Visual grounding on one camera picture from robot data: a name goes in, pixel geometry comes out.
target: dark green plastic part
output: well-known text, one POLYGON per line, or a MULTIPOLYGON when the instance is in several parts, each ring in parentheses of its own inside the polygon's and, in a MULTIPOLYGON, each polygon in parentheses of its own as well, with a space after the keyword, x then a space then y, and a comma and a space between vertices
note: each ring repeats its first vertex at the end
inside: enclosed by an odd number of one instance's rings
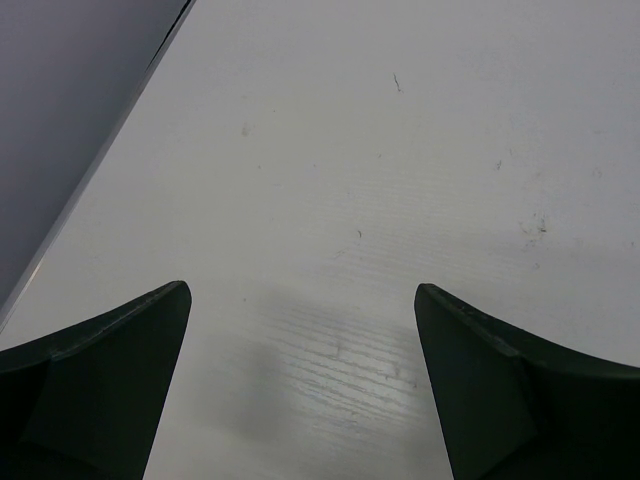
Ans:
POLYGON ((0 478, 142 479, 190 307, 173 282, 0 352, 0 478))
POLYGON ((415 300, 456 480, 640 478, 640 369, 421 285, 415 300))

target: wood grain texture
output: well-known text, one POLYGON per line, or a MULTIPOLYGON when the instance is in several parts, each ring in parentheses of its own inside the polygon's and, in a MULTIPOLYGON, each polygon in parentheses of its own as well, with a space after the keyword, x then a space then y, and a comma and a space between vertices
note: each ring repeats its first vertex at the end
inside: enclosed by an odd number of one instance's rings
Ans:
POLYGON ((640 365, 638 15, 198 0, 0 348, 183 278, 147 478, 451 479, 418 284, 640 365))

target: dirt speck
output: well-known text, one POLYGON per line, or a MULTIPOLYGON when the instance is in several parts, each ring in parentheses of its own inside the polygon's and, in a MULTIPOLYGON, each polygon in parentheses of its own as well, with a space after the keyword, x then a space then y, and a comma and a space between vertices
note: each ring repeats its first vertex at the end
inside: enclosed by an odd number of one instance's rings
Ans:
POLYGON ((529 222, 519 222, 519 225, 520 230, 522 230, 522 233, 527 238, 527 243, 522 249, 523 251, 535 247, 549 231, 549 222, 544 213, 534 213, 529 222))

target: gray wall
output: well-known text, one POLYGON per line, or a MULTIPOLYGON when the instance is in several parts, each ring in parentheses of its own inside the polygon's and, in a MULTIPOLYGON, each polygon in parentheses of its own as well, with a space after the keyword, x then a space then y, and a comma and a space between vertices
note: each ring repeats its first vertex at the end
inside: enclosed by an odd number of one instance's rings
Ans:
POLYGON ((0 315, 185 3, 0 5, 0 315))

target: white surface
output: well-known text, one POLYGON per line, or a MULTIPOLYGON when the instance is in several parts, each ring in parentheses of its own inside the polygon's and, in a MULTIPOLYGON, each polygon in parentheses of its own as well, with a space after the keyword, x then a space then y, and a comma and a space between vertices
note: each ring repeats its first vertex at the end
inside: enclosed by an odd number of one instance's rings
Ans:
POLYGON ((451 478, 420 282, 640 365, 639 25, 635 0, 199 0, 0 347, 183 278, 147 478, 451 478))

